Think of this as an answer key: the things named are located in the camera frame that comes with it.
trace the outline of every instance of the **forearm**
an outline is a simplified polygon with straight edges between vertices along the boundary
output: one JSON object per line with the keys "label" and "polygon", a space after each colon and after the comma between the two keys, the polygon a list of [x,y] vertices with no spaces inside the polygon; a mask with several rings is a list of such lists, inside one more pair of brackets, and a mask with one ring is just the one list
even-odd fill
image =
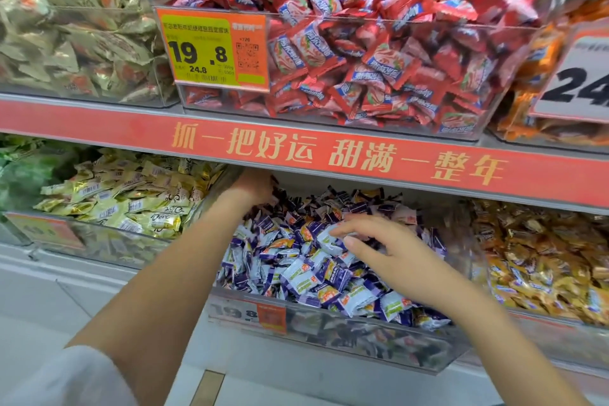
{"label": "forearm", "polygon": [[162,405],[169,394],[224,252],[246,212],[232,201],[221,196],[68,344],[92,346],[109,356],[141,405]]}
{"label": "forearm", "polygon": [[440,311],[468,335],[507,406],[591,406],[507,311],[472,283],[459,286]]}

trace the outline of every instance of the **metal shelf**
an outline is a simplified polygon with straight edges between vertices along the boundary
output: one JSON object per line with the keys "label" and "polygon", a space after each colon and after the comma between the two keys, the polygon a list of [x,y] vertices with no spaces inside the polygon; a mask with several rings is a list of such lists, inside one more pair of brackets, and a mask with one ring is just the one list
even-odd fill
{"label": "metal shelf", "polygon": [[609,157],[184,110],[0,94],[0,131],[609,214]]}

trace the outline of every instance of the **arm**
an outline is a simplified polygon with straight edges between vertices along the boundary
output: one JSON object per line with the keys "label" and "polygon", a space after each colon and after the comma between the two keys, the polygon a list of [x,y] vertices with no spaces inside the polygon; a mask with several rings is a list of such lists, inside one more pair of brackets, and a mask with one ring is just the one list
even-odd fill
{"label": "arm", "polygon": [[491,296],[455,271],[406,227],[353,215],[331,234],[356,232],[387,247],[382,255],[347,236],[346,247],[400,294],[452,318],[468,335],[507,406],[591,406],[517,328]]}
{"label": "arm", "polygon": [[162,406],[235,228],[252,206],[271,195],[270,173],[246,170],[67,346],[103,352],[141,405]]}

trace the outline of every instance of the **hand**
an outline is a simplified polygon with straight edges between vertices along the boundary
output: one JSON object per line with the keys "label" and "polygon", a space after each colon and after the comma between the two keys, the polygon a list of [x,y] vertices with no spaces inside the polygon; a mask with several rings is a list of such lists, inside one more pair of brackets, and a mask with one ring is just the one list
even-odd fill
{"label": "hand", "polygon": [[232,186],[220,195],[222,202],[235,202],[245,212],[258,204],[268,204],[273,198],[270,170],[246,168]]}
{"label": "hand", "polygon": [[[450,306],[454,293],[469,284],[406,226],[366,214],[349,214],[345,219],[330,234],[342,238],[349,252],[405,297],[448,313],[445,306]],[[343,237],[353,232],[382,242],[387,255],[353,236]]]}

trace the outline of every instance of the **yellow price label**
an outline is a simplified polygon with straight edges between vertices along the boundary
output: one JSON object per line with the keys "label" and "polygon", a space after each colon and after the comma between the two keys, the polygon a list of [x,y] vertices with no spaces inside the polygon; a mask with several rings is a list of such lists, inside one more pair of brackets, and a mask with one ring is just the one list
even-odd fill
{"label": "yellow price label", "polygon": [[5,212],[4,215],[32,242],[41,246],[50,244],[85,249],[85,245],[64,219],[15,212]]}
{"label": "yellow price label", "polygon": [[157,8],[177,84],[270,91],[263,14]]}

